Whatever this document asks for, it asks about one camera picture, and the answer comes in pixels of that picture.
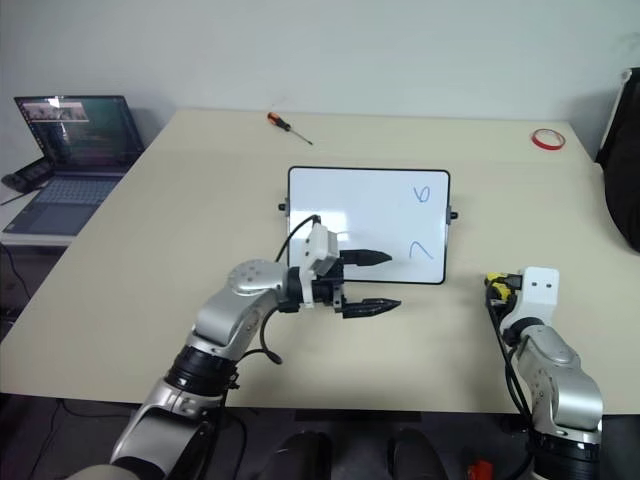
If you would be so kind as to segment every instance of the beige tabletop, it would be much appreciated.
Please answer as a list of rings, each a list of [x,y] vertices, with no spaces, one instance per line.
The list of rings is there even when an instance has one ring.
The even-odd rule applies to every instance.
[[[454,210],[440,286],[347,284],[349,298],[402,300],[344,320],[278,314],[276,366],[240,366],[231,405],[511,411],[483,275],[560,270],[555,326],[602,389],[608,413],[639,413],[640,256],[604,203],[602,172],[564,122],[179,111],[116,187],[0,346],[3,392],[141,402],[196,312],[250,258],[274,257],[291,165],[444,168]],[[566,146],[535,147],[550,127]]]

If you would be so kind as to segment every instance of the screwdriver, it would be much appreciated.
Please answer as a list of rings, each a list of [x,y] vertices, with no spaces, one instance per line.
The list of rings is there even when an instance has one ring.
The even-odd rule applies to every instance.
[[[291,128],[291,125],[289,125],[287,122],[282,120],[280,118],[280,115],[278,115],[277,113],[269,112],[267,114],[267,120],[269,120],[269,122],[271,122],[276,127],[283,129],[285,132],[291,132],[296,137],[298,137],[298,138],[304,140],[305,142],[307,142],[309,145],[313,145],[313,143],[311,143],[309,140],[307,140],[302,135],[300,135],[298,132],[296,132],[293,128]]]

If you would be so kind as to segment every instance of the red object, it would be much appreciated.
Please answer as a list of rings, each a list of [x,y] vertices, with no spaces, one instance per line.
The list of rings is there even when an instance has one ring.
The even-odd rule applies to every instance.
[[[493,464],[478,460],[467,469],[468,480],[493,480]]]
[[[550,143],[543,142],[540,139],[540,134],[542,133],[553,135],[558,140],[558,143],[555,145],[552,145]],[[544,148],[545,150],[560,150],[562,147],[564,147],[564,144],[567,143],[567,139],[564,138],[564,135],[562,135],[559,132],[556,132],[555,130],[551,130],[549,128],[539,128],[538,130],[533,132],[531,134],[531,141],[534,144],[536,144],[538,147]]]

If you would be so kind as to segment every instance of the whiteboard stand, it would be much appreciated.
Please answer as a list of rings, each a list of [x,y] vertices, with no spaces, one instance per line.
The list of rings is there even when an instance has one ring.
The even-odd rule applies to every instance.
[[[345,265],[347,281],[441,284],[446,276],[451,176],[446,170],[302,167],[289,169],[288,233],[310,215],[338,234],[341,250],[385,252],[391,261]],[[298,266],[311,224],[289,243]]]

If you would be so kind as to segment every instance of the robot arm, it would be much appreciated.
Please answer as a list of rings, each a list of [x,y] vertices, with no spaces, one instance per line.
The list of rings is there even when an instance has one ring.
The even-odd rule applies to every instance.
[[[552,328],[559,274],[528,267],[493,275],[493,307],[504,343],[531,392],[530,449],[541,479],[599,478],[603,402],[580,357]]]
[[[234,268],[225,287],[200,309],[172,367],[120,436],[111,465],[92,467],[73,478],[200,477],[215,447],[227,392],[238,388],[236,364],[271,314],[322,302],[350,318],[377,315],[400,304],[387,299],[346,301],[343,266],[361,264],[363,258],[369,265],[391,259],[370,250],[341,252],[336,234],[317,222],[300,267],[251,260]]]

